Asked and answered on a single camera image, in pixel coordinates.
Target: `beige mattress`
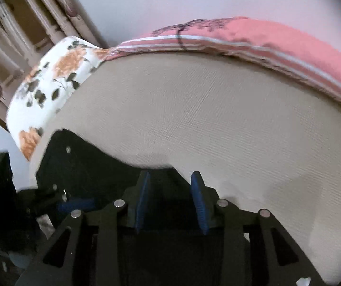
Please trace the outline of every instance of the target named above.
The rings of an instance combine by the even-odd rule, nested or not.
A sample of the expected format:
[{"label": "beige mattress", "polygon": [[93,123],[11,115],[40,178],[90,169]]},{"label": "beige mattress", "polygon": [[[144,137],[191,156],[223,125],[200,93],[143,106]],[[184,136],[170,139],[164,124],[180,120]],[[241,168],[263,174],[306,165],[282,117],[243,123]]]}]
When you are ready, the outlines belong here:
[{"label": "beige mattress", "polygon": [[105,63],[46,128],[143,166],[171,165],[245,210],[270,209],[328,283],[341,280],[341,106],[274,71],[167,53]]}]

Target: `white wall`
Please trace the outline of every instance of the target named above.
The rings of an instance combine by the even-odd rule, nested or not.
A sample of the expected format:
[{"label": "white wall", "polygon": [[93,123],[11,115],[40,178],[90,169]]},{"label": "white wall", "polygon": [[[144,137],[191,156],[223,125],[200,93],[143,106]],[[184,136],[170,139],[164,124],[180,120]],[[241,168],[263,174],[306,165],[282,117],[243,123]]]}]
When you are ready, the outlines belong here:
[{"label": "white wall", "polygon": [[18,190],[28,187],[29,163],[18,149],[11,135],[2,127],[0,127],[0,151],[9,151],[15,188]]},{"label": "white wall", "polygon": [[341,51],[341,0],[79,0],[110,46],[193,19],[243,15],[298,28]]}]

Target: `pink fabric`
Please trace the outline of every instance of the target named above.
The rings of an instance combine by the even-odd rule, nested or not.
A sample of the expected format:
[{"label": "pink fabric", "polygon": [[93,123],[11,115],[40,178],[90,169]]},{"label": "pink fabric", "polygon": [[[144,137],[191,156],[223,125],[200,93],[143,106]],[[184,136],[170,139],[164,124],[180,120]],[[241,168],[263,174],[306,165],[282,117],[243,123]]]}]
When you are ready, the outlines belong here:
[{"label": "pink fabric", "polygon": [[341,53],[297,29],[246,17],[194,20],[110,49],[106,60],[153,51],[202,51],[261,64],[341,102]]}]

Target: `white floral fabric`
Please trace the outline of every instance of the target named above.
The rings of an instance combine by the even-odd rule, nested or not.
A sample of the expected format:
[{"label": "white floral fabric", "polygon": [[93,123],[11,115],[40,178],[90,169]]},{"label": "white floral fabric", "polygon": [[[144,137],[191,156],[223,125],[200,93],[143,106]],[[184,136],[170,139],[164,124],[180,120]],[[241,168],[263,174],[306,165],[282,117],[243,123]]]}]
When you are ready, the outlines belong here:
[{"label": "white floral fabric", "polygon": [[18,87],[9,105],[6,124],[28,160],[47,123],[108,53],[108,49],[75,36],[66,37],[42,57]]}]

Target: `striped fabric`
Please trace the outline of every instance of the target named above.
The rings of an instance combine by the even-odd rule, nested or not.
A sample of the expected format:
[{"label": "striped fabric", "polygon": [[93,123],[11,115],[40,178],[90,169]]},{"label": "striped fabric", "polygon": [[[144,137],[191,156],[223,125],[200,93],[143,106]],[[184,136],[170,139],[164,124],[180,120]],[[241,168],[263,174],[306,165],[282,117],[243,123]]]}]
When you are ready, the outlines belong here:
[{"label": "striped fabric", "polygon": [[200,51],[234,56],[282,72],[341,102],[341,53],[297,29],[246,17],[193,20],[110,49],[106,60],[133,53]]}]

